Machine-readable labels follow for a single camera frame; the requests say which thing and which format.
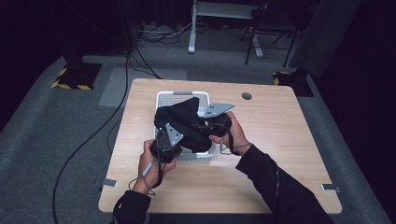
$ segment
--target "metal bracket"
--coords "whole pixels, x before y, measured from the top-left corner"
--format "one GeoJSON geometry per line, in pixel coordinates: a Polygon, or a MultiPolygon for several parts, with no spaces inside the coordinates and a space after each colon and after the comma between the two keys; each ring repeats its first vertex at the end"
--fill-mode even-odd
{"type": "Polygon", "coordinates": [[[174,147],[183,138],[183,134],[179,133],[169,123],[165,124],[166,131],[169,137],[169,143],[174,147]]]}
{"type": "Polygon", "coordinates": [[[203,116],[204,119],[214,118],[227,110],[234,108],[234,104],[210,104],[205,114],[203,116]]]}

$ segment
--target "gray carpet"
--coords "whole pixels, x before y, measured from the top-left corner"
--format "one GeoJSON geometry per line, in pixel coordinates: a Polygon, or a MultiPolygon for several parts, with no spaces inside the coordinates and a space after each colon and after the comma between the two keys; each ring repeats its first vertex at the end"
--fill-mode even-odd
{"type": "MultiPolygon", "coordinates": [[[[248,41],[241,31],[209,29],[198,34],[196,52],[187,53],[188,35],[171,45],[144,43],[146,61],[160,77],[214,82],[273,85],[273,71],[282,68],[286,51],[265,49],[262,60],[252,52],[244,65],[248,41]]],[[[263,36],[261,42],[271,42],[263,36]]],[[[282,38],[278,45],[287,45],[282,38]]],[[[139,59],[136,51],[133,56],[139,59]]],[[[125,59],[120,55],[85,56],[85,63],[103,65],[93,91],[52,89],[65,61],[61,58],[37,80],[0,134],[0,222],[52,223],[51,198],[55,179],[64,162],[114,113],[125,83],[125,59]]],[[[135,60],[131,64],[138,68],[135,60]]],[[[151,77],[134,73],[130,76],[151,77]]],[[[343,212],[332,215],[336,223],[390,223],[355,163],[332,115],[310,78],[314,97],[298,97],[309,128],[329,171],[343,212]]],[[[108,223],[111,215],[98,209],[100,191],[95,184],[106,175],[123,107],[107,126],[89,141],[66,166],[59,182],[56,204],[60,223],[108,223]]],[[[150,223],[271,223],[269,216],[155,215],[150,223]]]]}

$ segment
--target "person's right hand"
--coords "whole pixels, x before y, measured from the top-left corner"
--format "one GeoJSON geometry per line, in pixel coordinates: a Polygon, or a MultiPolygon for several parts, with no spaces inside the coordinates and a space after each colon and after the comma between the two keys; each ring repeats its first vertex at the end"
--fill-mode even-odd
{"type": "MultiPolygon", "coordinates": [[[[248,149],[250,148],[250,143],[245,137],[245,133],[242,130],[241,125],[239,124],[238,120],[236,120],[235,115],[233,112],[228,111],[226,112],[228,117],[231,119],[233,125],[231,126],[230,133],[233,136],[233,147],[234,150],[239,153],[239,155],[243,156],[248,149]]],[[[229,137],[228,134],[225,134],[222,137],[218,137],[215,135],[209,135],[209,139],[212,140],[214,143],[219,144],[221,141],[226,147],[230,147],[229,137]]]]}

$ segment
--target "hand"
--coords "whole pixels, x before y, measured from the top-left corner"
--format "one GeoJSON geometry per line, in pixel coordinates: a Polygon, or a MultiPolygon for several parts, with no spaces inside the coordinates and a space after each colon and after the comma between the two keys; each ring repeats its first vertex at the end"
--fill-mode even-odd
{"type": "MultiPolygon", "coordinates": [[[[138,167],[138,172],[139,172],[139,176],[141,176],[144,172],[144,170],[146,169],[146,167],[149,165],[149,163],[152,162],[152,166],[151,169],[148,171],[148,173],[146,174],[145,180],[146,183],[149,186],[146,186],[145,180],[143,178],[138,178],[136,180],[136,183],[134,184],[134,188],[132,189],[133,191],[137,191],[143,194],[148,194],[149,190],[152,189],[152,187],[157,183],[158,180],[158,166],[159,163],[157,161],[157,159],[155,159],[152,155],[151,152],[149,150],[149,147],[152,145],[152,142],[154,140],[147,140],[144,143],[144,151],[143,153],[140,155],[140,161],[139,161],[139,167],[138,167]]],[[[165,163],[161,163],[161,167],[163,168],[165,166],[165,163]]],[[[165,174],[166,172],[174,169],[176,167],[176,159],[172,160],[171,163],[166,163],[165,169],[163,170],[163,174],[165,174]]]]}
{"type": "MultiPolygon", "coordinates": [[[[231,129],[230,129],[230,132],[231,132],[231,135],[233,136],[234,150],[237,153],[239,153],[239,155],[243,156],[250,148],[250,143],[246,139],[245,133],[242,130],[242,127],[239,124],[238,120],[236,120],[233,112],[228,111],[226,113],[227,113],[228,117],[231,119],[231,122],[233,123],[233,125],[231,126],[231,129]]],[[[209,135],[209,139],[217,144],[220,143],[220,141],[222,141],[225,146],[230,147],[228,134],[225,134],[222,137],[218,137],[215,135],[209,135]]]]}

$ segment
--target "white container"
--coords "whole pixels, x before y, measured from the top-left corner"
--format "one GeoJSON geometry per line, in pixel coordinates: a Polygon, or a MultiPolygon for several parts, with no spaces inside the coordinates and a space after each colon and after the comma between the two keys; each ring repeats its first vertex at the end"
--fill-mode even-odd
{"type": "MultiPolygon", "coordinates": [[[[202,117],[209,107],[209,94],[205,91],[160,91],[157,93],[156,108],[167,105],[175,105],[184,102],[192,97],[199,99],[197,114],[202,117]]],[[[158,130],[154,127],[154,138],[158,130]]],[[[215,155],[216,146],[212,143],[212,147],[207,152],[192,153],[189,148],[182,147],[183,151],[177,157],[177,162],[181,163],[203,163],[210,162],[215,155]]]]}

